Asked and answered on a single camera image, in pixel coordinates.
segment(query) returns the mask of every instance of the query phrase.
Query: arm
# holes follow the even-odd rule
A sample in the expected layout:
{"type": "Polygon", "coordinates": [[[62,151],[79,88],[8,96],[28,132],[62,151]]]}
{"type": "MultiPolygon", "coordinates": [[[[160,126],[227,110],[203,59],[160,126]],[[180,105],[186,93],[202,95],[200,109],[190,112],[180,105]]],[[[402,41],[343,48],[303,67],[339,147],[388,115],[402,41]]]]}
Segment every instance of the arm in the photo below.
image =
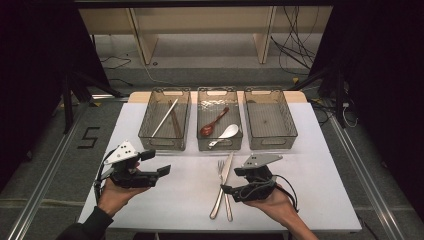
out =
{"type": "Polygon", "coordinates": [[[149,188],[121,188],[106,179],[106,183],[99,199],[99,205],[84,223],[74,223],[63,231],[56,239],[94,240],[101,239],[106,228],[113,222],[112,217],[124,207],[135,195],[149,188]]]}
{"type": "Polygon", "coordinates": [[[278,189],[274,189],[265,200],[244,203],[262,210],[270,218],[286,227],[298,240],[318,239],[294,210],[287,195],[278,189]]]}

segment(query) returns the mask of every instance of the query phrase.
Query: floor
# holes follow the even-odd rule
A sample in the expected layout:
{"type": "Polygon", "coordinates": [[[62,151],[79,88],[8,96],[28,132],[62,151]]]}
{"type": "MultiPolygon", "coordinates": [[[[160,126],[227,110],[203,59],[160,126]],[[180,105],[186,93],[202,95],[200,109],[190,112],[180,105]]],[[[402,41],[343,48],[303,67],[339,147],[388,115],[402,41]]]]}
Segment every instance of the floor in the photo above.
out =
{"type": "MultiPolygon", "coordinates": [[[[320,34],[300,36],[316,52],[320,34]]],[[[283,43],[287,35],[274,39],[283,43]]],[[[266,64],[259,64],[251,35],[161,35],[151,64],[144,67],[132,36],[96,36],[96,49],[111,86],[130,93],[154,86],[228,85],[293,86],[308,69],[271,44],[266,64]]],[[[311,60],[303,61],[306,66],[311,60]]],[[[317,121],[351,199],[363,222],[358,233],[322,233],[320,239],[424,239],[424,224],[384,167],[378,152],[353,112],[341,129],[331,113],[332,99],[319,99],[320,81],[303,89],[315,105],[317,121]]],[[[90,89],[93,94],[104,94],[90,89]]],[[[74,100],[75,125],[63,134],[64,111],[58,106],[32,150],[0,194],[0,239],[53,239],[78,218],[108,139],[125,99],[74,100]]],[[[108,230],[107,239],[132,239],[135,232],[108,230]]]]}

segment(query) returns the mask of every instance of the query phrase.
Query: hand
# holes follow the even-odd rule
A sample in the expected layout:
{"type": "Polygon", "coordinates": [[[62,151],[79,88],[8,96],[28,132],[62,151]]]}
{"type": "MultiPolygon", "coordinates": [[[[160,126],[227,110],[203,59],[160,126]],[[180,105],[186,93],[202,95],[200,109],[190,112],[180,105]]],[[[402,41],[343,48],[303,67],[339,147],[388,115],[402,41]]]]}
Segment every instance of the hand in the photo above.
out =
{"type": "Polygon", "coordinates": [[[244,204],[262,210],[270,218],[286,227],[298,240],[318,239],[299,217],[287,195],[276,188],[268,198],[244,202],[244,204]]]}
{"type": "Polygon", "coordinates": [[[112,180],[107,178],[98,207],[110,217],[113,217],[131,198],[147,190],[149,188],[122,188],[116,186],[112,180]]]}

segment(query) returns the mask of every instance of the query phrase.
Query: black sleeve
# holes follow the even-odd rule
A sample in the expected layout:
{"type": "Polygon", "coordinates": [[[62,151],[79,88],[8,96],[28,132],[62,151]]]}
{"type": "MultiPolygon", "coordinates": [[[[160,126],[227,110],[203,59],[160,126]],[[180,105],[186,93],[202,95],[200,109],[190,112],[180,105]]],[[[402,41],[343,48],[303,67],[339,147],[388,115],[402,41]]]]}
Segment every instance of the black sleeve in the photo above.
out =
{"type": "Polygon", "coordinates": [[[56,239],[98,240],[103,237],[106,228],[112,222],[113,219],[96,206],[84,223],[74,223],[70,225],[56,239]]]}

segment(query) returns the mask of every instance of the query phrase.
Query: table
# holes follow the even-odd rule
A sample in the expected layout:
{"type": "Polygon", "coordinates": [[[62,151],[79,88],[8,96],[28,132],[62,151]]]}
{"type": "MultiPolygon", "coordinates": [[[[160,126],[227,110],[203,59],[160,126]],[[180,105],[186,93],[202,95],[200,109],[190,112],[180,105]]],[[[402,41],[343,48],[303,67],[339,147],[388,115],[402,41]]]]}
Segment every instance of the table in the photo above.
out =
{"type": "MultiPolygon", "coordinates": [[[[242,148],[236,151],[231,168],[240,166],[252,153],[283,154],[283,159],[268,165],[273,174],[287,178],[296,190],[299,215],[313,231],[357,232],[361,225],[343,187],[312,107],[301,92],[288,92],[287,101],[299,136],[292,149],[251,151],[247,134],[242,148]]],[[[142,151],[138,138],[149,93],[134,93],[122,107],[106,153],[124,140],[142,151]]],[[[239,92],[242,127],[246,129],[242,94],[239,92]]],[[[196,107],[191,108],[187,148],[169,154],[157,152],[155,158],[141,163],[140,168],[155,171],[171,164],[169,175],[159,179],[155,188],[133,198],[114,217],[111,228],[154,232],[280,232],[274,222],[256,208],[235,203],[230,197],[233,222],[228,222],[225,208],[221,206],[215,220],[209,219],[220,180],[217,162],[229,152],[199,152],[196,140],[196,107]]],[[[231,170],[227,184],[245,185],[247,181],[231,170]]],[[[79,222],[84,222],[95,206],[93,189],[88,194],[79,222]]]]}

